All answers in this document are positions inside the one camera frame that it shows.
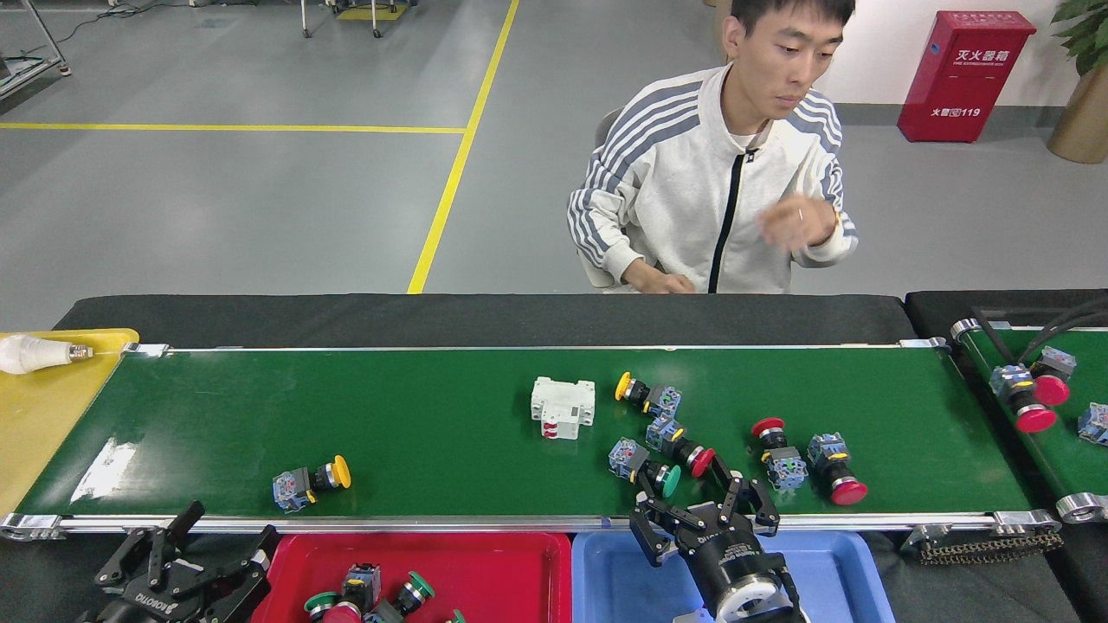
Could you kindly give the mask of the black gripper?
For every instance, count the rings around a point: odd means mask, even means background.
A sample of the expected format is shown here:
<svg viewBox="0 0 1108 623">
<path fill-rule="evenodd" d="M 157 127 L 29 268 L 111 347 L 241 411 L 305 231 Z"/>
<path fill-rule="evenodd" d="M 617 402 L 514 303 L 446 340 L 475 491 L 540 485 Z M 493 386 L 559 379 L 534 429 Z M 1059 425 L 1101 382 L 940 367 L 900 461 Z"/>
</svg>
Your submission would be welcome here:
<svg viewBox="0 0 1108 623">
<path fill-rule="evenodd" d="M 280 543 L 277 529 L 267 525 L 253 537 L 201 535 L 183 553 L 189 529 L 205 512 L 193 500 L 158 527 L 131 529 L 93 578 L 95 588 L 117 596 L 98 613 L 83 612 L 80 622 L 209 622 L 211 607 L 257 607 L 269 592 L 267 571 Z M 173 580 L 173 595 L 126 592 L 142 576 L 158 592 Z"/>
<path fill-rule="evenodd" d="M 690 511 L 637 493 L 629 522 L 642 553 L 654 568 L 680 554 L 705 600 L 724 599 L 729 588 L 753 578 L 768 581 L 771 591 L 778 592 L 781 583 L 774 564 L 755 537 L 774 537 L 780 523 L 767 486 L 729 469 L 724 457 L 712 458 L 710 471 L 725 489 L 718 517 L 727 524 L 705 522 L 704 528 L 704 520 Z M 756 528 L 747 519 L 736 519 L 747 515 L 743 508 L 750 509 Z"/>
</svg>

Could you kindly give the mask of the person's right hand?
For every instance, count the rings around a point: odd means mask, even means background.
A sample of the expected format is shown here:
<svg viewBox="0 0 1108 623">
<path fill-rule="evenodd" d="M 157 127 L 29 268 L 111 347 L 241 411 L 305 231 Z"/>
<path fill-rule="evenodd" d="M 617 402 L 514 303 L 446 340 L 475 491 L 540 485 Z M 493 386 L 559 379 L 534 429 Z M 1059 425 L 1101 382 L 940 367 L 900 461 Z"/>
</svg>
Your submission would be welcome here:
<svg viewBox="0 0 1108 623">
<path fill-rule="evenodd" d="M 636 292 L 642 294 L 696 294 L 693 282 L 680 273 L 664 273 L 648 265 L 644 259 L 634 259 L 622 272 L 620 280 L 625 280 Z"/>
</svg>

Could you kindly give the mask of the person's left hand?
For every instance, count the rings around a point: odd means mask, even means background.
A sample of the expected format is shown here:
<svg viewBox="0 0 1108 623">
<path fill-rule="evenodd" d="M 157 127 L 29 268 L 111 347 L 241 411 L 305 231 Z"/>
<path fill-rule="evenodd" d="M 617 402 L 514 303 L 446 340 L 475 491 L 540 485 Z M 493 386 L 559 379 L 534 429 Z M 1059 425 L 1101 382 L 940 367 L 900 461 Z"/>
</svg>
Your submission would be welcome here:
<svg viewBox="0 0 1108 623">
<path fill-rule="evenodd" d="M 793 194 L 760 212 L 756 221 L 765 243 L 793 253 L 831 241 L 839 216 L 831 202 Z"/>
</svg>

